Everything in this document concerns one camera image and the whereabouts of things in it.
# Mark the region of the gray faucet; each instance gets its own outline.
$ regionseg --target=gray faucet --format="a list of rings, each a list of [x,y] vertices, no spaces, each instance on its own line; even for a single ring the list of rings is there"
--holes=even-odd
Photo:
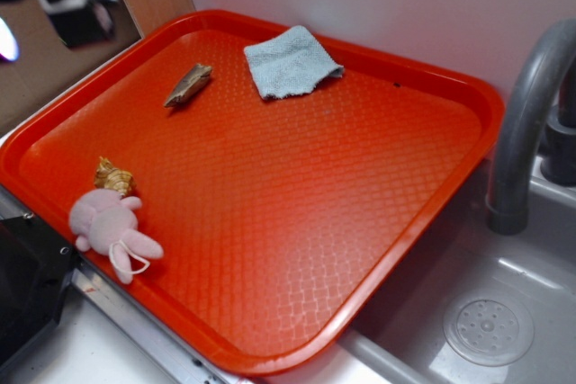
[[[528,186],[543,129],[544,177],[576,184],[576,18],[557,22],[542,35],[514,85],[486,196],[492,231],[512,235],[527,226]]]

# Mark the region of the orange tray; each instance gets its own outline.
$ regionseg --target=orange tray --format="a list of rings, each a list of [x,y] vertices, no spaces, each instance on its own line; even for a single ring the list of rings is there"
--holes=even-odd
[[[0,183],[70,242],[99,156],[134,174],[139,229],[165,258],[123,289],[216,365],[265,375],[332,343],[496,139],[477,79],[345,42],[346,72],[263,101],[243,49],[286,28],[209,11],[175,20],[20,127]],[[212,80],[163,103],[196,63]],[[111,278],[107,258],[87,257]]]

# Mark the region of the sink drain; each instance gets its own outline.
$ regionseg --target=sink drain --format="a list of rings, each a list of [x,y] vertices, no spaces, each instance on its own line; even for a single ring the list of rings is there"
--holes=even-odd
[[[469,291],[454,299],[444,315],[444,333],[466,360],[483,366],[515,362],[530,348],[530,313],[510,296],[493,290]]]

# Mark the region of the blue cloth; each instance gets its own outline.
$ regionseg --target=blue cloth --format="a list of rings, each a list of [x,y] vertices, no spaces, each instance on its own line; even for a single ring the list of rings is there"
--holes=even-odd
[[[341,77],[338,65],[303,26],[244,48],[254,83],[263,99],[309,94],[327,76]]]

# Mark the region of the sink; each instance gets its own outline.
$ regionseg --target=sink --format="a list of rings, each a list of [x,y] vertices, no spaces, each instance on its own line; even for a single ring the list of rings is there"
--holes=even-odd
[[[382,375],[574,381],[576,192],[533,176],[527,229],[502,236],[485,224],[488,172],[476,169],[352,323],[367,343],[356,354]]]

